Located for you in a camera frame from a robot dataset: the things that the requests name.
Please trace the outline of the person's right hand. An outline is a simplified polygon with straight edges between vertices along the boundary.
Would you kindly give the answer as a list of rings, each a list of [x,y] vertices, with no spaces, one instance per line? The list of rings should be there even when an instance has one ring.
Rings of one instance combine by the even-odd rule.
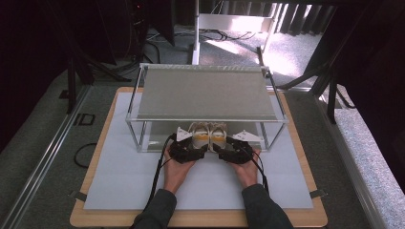
[[[260,150],[255,150],[253,158],[244,164],[229,163],[229,165],[234,169],[236,176],[238,177],[238,180],[243,188],[247,188],[258,183],[258,168],[256,166],[256,162],[260,153]]]

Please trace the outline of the pale blue table mat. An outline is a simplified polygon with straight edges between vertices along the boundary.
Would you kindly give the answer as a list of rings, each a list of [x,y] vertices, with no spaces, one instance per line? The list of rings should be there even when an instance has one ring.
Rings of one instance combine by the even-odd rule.
[[[139,153],[125,122],[132,95],[119,93],[84,208],[141,210],[153,184],[160,152]],[[284,209],[313,207],[296,147],[285,128],[264,163],[270,197]],[[188,173],[177,192],[179,210],[236,210],[244,207],[241,185],[227,163],[206,153]]]

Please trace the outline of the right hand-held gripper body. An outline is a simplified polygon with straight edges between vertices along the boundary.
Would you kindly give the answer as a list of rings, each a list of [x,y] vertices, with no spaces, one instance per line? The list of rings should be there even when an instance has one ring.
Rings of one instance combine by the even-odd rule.
[[[247,131],[241,131],[235,135],[227,136],[226,138],[233,138],[233,150],[227,150],[226,148],[221,149],[219,159],[235,164],[244,164],[253,158],[255,150],[250,146],[249,141],[263,141],[261,137]]]

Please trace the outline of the dark pleated curtain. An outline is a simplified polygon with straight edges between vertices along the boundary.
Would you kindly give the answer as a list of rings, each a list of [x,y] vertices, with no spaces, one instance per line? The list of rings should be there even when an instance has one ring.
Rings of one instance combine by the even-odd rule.
[[[275,32],[293,36],[323,34],[335,11],[335,6],[277,4],[274,13]]]

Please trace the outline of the person's left hand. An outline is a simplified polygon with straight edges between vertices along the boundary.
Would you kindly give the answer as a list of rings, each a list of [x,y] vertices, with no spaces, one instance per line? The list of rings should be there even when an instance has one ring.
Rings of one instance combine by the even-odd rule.
[[[166,159],[164,165],[163,188],[172,194],[176,194],[185,181],[188,172],[194,166],[195,161],[179,163],[173,160],[168,152],[164,153]]]

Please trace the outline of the black metal stand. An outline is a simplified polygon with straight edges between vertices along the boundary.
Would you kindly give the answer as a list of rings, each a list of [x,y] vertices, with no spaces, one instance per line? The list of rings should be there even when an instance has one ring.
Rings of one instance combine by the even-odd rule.
[[[116,81],[130,82],[130,79],[120,76],[114,73],[112,70],[109,70],[107,67],[95,61],[90,55],[86,54],[81,49],[73,51],[72,53],[70,53],[70,60],[68,64],[68,114],[70,114],[76,107],[75,75],[78,74],[82,83],[86,85],[92,85],[95,81],[95,78],[93,77],[90,69],[90,65],[111,76]]]
[[[326,61],[324,64],[316,67],[313,70],[310,70],[300,77],[286,83],[283,85],[277,86],[277,89],[280,90],[289,90],[294,86],[310,79],[313,76],[316,76],[317,79],[315,80],[314,84],[310,88],[309,92],[313,95],[320,96],[326,88],[329,88],[329,97],[328,97],[328,105],[327,105],[327,118],[329,119],[331,124],[335,124],[335,105],[336,105],[336,94],[337,94],[337,74],[334,70],[334,63],[335,60],[332,58]]]

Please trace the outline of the beige white sneaker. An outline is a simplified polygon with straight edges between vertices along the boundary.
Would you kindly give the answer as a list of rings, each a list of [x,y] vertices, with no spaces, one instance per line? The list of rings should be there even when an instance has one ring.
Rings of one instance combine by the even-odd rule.
[[[227,126],[225,123],[209,123],[209,149],[214,152],[214,146],[217,145],[221,149],[225,148],[227,137]]]
[[[188,130],[192,134],[194,149],[201,149],[209,143],[209,128],[206,122],[193,122]]]

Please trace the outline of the aluminium floor rail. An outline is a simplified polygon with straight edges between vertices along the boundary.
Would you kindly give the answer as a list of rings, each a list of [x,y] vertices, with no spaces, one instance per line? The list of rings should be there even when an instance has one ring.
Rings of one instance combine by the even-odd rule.
[[[329,130],[330,136],[336,145],[338,154],[344,164],[345,170],[350,177],[357,198],[365,212],[365,215],[372,229],[386,229],[385,222],[377,208],[377,203],[373,198],[372,192],[363,178],[358,165],[352,155],[352,149],[343,135],[342,130],[337,124],[332,124],[327,116],[328,103],[324,96],[316,95],[315,104],[323,116],[324,122]]]
[[[21,193],[11,207],[6,219],[0,224],[0,229],[17,229],[44,177],[53,164],[53,160],[57,156],[61,145],[71,130],[75,118],[91,89],[92,87],[90,85],[85,85],[80,90],[74,107],[69,114],[64,116],[64,119],[59,125],[56,134],[53,136],[51,143],[48,145],[47,150],[34,167],[33,172],[23,186]]]

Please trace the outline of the white desk frame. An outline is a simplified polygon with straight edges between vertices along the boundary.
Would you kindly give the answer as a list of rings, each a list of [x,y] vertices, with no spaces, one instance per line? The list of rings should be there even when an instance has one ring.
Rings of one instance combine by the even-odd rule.
[[[267,34],[265,43],[256,48],[259,63],[264,65],[264,52],[269,47],[270,36],[275,32],[281,7],[282,5],[280,3],[273,3],[268,17],[211,14],[200,13],[200,0],[195,0],[195,29],[192,64],[198,65],[200,62],[200,29],[203,29],[219,31],[265,32]]]

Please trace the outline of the black rectangular floor frame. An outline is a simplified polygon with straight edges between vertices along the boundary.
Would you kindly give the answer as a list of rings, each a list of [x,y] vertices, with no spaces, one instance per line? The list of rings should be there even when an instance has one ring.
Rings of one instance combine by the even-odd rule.
[[[75,118],[74,125],[91,126],[94,124],[96,116],[94,114],[78,114]]]

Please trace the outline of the metal two-tier shoe rack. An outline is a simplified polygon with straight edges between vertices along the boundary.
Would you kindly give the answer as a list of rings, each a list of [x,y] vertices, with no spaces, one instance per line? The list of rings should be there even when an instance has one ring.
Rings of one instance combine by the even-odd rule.
[[[288,117],[267,67],[143,63],[125,121],[143,153],[193,122],[224,122],[228,135],[269,150]]]

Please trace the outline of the wooden table board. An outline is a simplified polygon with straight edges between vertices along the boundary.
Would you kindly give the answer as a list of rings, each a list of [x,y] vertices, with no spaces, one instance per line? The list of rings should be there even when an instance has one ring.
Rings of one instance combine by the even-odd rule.
[[[119,93],[131,93],[133,91],[130,87],[118,88],[111,104],[110,111],[107,114],[106,121],[101,131],[99,141],[89,169],[83,180],[80,192],[83,195],[89,196],[91,183],[96,175],[96,167],[99,164],[101,157],[101,148],[104,145],[107,137],[107,131],[111,126],[113,119],[113,109],[116,107],[117,98]],[[296,130],[294,120],[289,111],[288,102],[283,94],[281,94],[281,101],[286,109],[287,117],[290,120],[288,124],[288,132],[292,136],[292,145],[300,164],[300,169],[303,172],[306,187],[309,192],[317,190],[312,172],[309,167],[308,160],[305,155],[300,137]],[[286,209],[291,223],[296,229],[325,229],[328,224],[328,217],[322,203],[321,198],[315,197],[311,199],[313,204],[312,209]],[[133,223],[133,220],[140,210],[85,210],[84,200],[77,199],[75,201],[74,209],[70,216],[70,224],[75,227],[90,228],[90,227],[103,227],[103,228],[118,228],[126,227]],[[172,220],[169,223],[171,228],[187,229],[187,228],[204,228],[204,229],[226,229],[226,228],[246,228],[245,213],[243,210],[177,210]]]

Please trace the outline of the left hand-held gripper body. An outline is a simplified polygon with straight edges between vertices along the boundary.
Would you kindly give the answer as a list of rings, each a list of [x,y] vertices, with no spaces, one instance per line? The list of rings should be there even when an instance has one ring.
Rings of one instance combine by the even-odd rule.
[[[186,130],[183,130],[181,127],[179,127],[177,131],[170,136],[170,139],[172,139],[173,142],[169,147],[168,153],[172,159],[179,163],[184,163],[204,158],[204,155],[201,155],[201,149],[187,149],[187,140],[189,138],[192,138],[192,134],[188,133]]]

